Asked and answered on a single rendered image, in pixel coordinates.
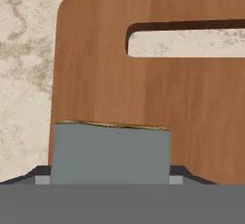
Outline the grey sponge with yellow top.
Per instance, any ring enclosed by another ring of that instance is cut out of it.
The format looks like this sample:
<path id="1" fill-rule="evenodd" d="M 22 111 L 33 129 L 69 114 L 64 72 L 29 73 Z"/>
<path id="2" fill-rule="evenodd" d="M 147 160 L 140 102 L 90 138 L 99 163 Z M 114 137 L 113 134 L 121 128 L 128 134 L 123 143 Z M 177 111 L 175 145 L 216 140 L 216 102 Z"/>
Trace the grey sponge with yellow top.
<path id="1" fill-rule="evenodd" d="M 57 123 L 51 182 L 61 185 L 164 185 L 170 132 L 161 126 Z"/>

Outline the brown wooden cutting board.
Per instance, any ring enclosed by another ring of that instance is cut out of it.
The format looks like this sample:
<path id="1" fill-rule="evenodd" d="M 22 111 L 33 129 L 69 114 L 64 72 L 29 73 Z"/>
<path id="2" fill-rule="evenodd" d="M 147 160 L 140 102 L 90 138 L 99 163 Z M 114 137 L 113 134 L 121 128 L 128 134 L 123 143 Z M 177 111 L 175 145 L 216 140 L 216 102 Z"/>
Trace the brown wooden cutting board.
<path id="1" fill-rule="evenodd" d="M 171 162 L 245 184 L 245 58 L 133 58 L 133 32 L 175 21 L 245 20 L 245 0 L 63 0 L 52 123 L 163 125 Z"/>

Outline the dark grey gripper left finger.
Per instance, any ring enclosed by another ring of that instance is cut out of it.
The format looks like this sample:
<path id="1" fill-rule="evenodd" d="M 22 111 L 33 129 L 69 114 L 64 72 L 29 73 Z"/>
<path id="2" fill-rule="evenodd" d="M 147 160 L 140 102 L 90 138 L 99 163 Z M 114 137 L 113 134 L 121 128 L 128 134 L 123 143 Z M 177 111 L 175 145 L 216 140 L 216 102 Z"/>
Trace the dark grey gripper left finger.
<path id="1" fill-rule="evenodd" d="M 34 185 L 35 179 L 37 176 L 50 176 L 51 175 L 51 166 L 37 166 L 25 175 L 20 175 L 15 178 L 0 182 L 0 185 Z"/>

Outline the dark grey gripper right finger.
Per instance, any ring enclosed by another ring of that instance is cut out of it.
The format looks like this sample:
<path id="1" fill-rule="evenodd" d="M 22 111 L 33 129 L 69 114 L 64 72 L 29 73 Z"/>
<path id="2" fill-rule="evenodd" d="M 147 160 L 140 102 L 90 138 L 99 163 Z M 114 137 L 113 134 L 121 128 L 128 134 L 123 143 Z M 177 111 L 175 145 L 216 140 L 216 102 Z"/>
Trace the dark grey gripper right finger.
<path id="1" fill-rule="evenodd" d="M 171 185 L 214 185 L 214 182 L 193 175 L 184 166 L 171 166 L 169 172 L 169 183 Z"/>

